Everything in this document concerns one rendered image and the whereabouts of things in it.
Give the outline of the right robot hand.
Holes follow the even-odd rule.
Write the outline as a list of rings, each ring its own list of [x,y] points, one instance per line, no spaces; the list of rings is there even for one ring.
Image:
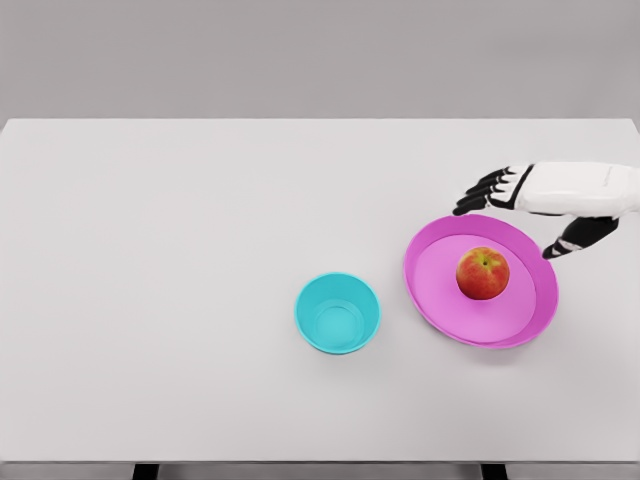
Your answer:
[[[551,260],[601,241],[640,214],[640,167],[601,162],[511,165],[481,177],[456,203],[461,216],[487,208],[574,218],[542,251]]]

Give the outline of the red apple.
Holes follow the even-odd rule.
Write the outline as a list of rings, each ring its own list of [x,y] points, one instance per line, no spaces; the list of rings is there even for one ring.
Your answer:
[[[502,253],[475,247],[460,258],[455,272],[459,290],[472,300],[490,300],[502,294],[510,280],[510,267]]]

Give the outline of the pink plate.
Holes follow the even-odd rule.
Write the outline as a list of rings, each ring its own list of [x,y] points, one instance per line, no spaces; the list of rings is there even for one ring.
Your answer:
[[[474,247],[501,253],[510,280],[491,300],[472,300],[459,289],[455,270]],[[424,226],[410,241],[403,264],[404,281],[420,314],[445,335],[489,349],[523,345],[551,323],[559,286],[549,261],[525,233],[483,215],[446,216]]]

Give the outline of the blue bowl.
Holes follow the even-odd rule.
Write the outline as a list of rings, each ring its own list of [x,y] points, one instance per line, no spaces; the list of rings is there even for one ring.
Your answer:
[[[305,341],[331,355],[363,348],[375,337],[382,320],[374,289],[345,272],[324,273],[309,280],[296,297],[293,313]]]

